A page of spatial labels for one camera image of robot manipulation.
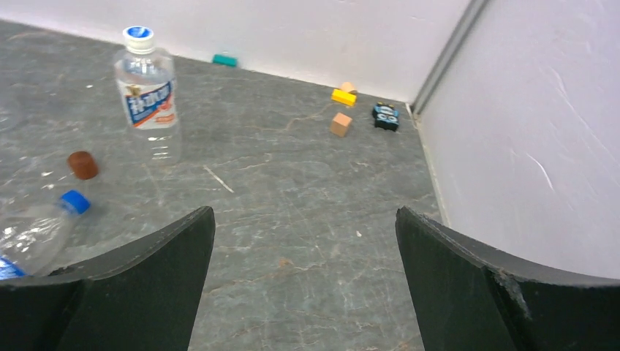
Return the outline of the red label clear bottle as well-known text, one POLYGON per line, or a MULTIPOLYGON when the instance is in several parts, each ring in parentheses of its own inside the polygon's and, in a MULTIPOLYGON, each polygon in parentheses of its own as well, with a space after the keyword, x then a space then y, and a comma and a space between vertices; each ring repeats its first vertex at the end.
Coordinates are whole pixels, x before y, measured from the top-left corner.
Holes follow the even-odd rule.
POLYGON ((113 69, 129 131, 143 158, 173 164, 182 151, 175 65, 168 51, 155 46, 153 53, 137 55, 124 43, 114 55, 113 69))

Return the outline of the white blue bottle cap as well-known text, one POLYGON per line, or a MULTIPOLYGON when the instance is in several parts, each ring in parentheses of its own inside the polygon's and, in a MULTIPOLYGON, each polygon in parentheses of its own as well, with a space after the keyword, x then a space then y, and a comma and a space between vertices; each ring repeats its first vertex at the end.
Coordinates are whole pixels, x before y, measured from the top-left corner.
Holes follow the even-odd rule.
POLYGON ((127 51, 146 55, 156 50, 154 32, 146 26, 130 26, 122 32, 127 51))

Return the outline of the Pepsi label clear bottle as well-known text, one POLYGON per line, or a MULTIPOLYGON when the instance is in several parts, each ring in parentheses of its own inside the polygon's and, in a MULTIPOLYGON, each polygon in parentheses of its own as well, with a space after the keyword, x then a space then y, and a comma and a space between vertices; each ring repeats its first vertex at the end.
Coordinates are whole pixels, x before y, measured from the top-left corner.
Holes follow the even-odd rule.
POLYGON ((58 199, 1 215, 1 280, 47 273, 81 216, 65 211, 58 199))

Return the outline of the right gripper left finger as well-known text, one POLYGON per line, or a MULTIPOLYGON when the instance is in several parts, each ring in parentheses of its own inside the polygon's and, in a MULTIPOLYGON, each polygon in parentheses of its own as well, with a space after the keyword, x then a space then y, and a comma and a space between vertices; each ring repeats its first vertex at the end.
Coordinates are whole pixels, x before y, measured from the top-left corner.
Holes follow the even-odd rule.
POLYGON ((216 223, 203 206, 152 234, 1 282, 3 350, 186 350, 216 223))

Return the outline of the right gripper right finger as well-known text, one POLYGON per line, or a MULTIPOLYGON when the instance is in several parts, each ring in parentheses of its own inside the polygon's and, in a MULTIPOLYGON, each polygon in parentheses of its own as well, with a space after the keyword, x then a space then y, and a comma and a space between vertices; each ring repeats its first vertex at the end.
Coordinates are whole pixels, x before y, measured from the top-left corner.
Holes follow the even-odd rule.
POLYGON ((617 350, 619 281, 503 252, 402 207, 396 237, 426 350, 617 350))

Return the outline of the solid blue bottle cap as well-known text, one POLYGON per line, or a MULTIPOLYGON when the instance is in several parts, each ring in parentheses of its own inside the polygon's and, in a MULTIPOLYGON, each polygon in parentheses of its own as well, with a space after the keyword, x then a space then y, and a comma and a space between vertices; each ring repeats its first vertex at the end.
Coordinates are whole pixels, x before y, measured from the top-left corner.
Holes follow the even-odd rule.
POLYGON ((58 199, 59 205, 67 212, 82 215, 91 207, 91 202, 77 190, 69 190, 58 199))

